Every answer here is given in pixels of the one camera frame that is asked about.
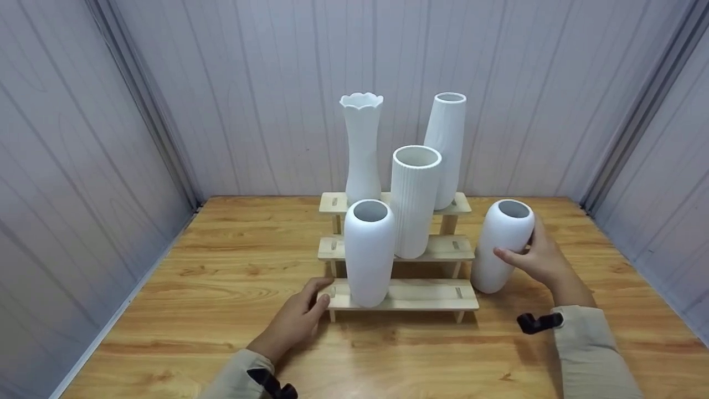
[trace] ribbed white vase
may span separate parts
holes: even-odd
[[[389,204],[396,218],[394,253],[400,258],[417,258],[426,250],[441,160],[438,151],[426,146],[394,151]]]
[[[493,248],[522,251],[534,231],[534,212],[525,203],[501,199],[488,209],[480,232],[470,282],[483,293],[499,291],[515,270],[495,256]]]
[[[345,215],[345,266],[352,301],[374,307],[386,297],[394,260],[396,225],[388,205],[355,202]]]
[[[347,203],[377,200],[381,183],[376,160],[376,135],[384,97],[372,93],[352,93],[342,96],[340,105],[345,115],[349,170],[347,171]]]
[[[423,145],[435,148],[443,156],[436,209],[450,205],[458,189],[466,107],[467,98],[463,94],[440,93],[433,98]]]

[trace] vase opening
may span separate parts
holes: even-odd
[[[459,104],[466,101],[465,96],[459,93],[436,94],[436,99],[447,104]]]
[[[441,154],[431,147],[404,146],[394,151],[394,160],[407,168],[428,169],[441,163]]]
[[[379,201],[362,201],[354,206],[352,210],[354,217],[363,222],[378,222],[389,213],[386,206]]]
[[[497,207],[500,208],[500,212],[517,219],[524,219],[530,215],[529,207],[514,199],[505,199]]]
[[[384,97],[377,96],[370,92],[367,93],[352,93],[349,96],[342,96],[340,98],[340,104],[343,107],[354,107],[356,109],[362,109],[366,106],[377,107],[384,101]]]

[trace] wooden table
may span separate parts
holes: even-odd
[[[584,212],[568,199],[520,199],[595,292],[646,397],[709,398],[709,351]],[[289,295],[328,273],[316,259],[331,229],[318,201],[210,199],[63,398],[196,397]],[[472,215],[457,231],[474,243],[495,199],[469,201]],[[410,263],[394,271],[437,273]],[[279,364],[279,377],[302,398],[561,397],[552,333],[527,336],[515,323],[523,312],[549,312],[547,290],[517,270],[502,291],[478,298],[480,310],[462,324],[449,312],[324,317],[319,339]]]

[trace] wooden shelf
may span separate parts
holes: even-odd
[[[461,262],[475,258],[470,241],[466,236],[429,236],[426,252],[418,258],[395,258],[397,262]],[[318,259],[321,261],[343,261],[345,259],[345,237],[334,235],[320,238]]]
[[[330,295],[329,310],[450,310],[466,312],[480,308],[468,280],[449,278],[419,280],[392,279],[384,301],[376,307],[359,307],[352,302],[346,278],[320,293]]]
[[[390,192],[382,192],[381,200],[388,204],[391,199]],[[346,214],[347,213],[347,195],[344,192],[324,192],[320,197],[320,213],[324,214]],[[453,203],[444,209],[434,211],[433,214],[443,215],[459,215],[471,212],[468,199],[462,192],[456,192]]]

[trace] scalloped rim vase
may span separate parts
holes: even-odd
[[[347,128],[347,203],[379,200],[381,183],[376,159],[376,136],[384,97],[373,93],[352,93],[340,98]]]

